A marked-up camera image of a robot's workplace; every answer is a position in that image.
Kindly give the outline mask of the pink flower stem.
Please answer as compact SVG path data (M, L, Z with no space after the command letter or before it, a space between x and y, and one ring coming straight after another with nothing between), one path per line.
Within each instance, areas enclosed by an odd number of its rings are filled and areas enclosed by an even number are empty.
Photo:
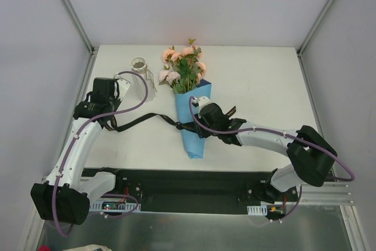
M188 39L188 46L181 51L171 46L163 52L163 70L159 72L159 85L168 85L175 94L184 94L198 87L207 67L201 61L203 51L195 45L195 41Z

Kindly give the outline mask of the blue wrapping paper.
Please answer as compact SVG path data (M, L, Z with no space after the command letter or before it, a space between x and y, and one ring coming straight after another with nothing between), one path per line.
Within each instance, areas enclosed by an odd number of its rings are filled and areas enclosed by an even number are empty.
M175 94L177 116L180 123L191 126L193 130L196 129L189 109L189 98L191 96L194 96L196 98L206 96L210 98L211 89L212 84L209 81L203 79L194 90L188 91L184 94ZM181 133L183 147L188 157L190 159L202 159L204 155L205 140L199 138L196 132L192 132L186 129L182 129Z

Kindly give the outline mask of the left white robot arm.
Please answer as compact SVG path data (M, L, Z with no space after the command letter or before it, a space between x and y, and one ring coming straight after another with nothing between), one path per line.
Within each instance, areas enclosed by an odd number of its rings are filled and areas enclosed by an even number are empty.
M44 183L36 183L31 198L43 220L81 225L90 205L104 194L119 197L124 183L112 172L100 171L87 181L81 176L96 138L110 117L104 113L118 109L130 82L115 78L95 78L92 91L73 112L72 129L52 172Z

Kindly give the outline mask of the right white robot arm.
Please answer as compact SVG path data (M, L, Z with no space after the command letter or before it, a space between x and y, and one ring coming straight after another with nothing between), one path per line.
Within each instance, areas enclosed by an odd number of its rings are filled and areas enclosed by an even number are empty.
M195 98L191 104L199 109L194 124L200 138L215 136L228 145L254 146L289 158L289 165L273 170L255 189L258 197L276 201L292 187L321 187L328 178L337 153L314 128L304 125L299 130L262 129L245 119L224 114L206 96Z

